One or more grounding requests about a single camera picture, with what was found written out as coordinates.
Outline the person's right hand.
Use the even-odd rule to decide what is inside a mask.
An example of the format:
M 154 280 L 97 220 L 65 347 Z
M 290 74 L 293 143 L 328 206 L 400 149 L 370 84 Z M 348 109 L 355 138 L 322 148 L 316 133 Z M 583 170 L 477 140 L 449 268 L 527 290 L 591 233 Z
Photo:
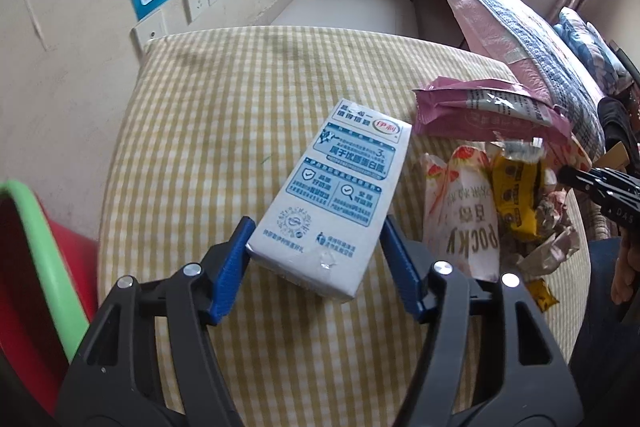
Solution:
M 638 277 L 639 271 L 639 244 L 634 236 L 623 230 L 611 287 L 611 297 L 616 306 L 628 303 L 634 295 L 634 281 Z

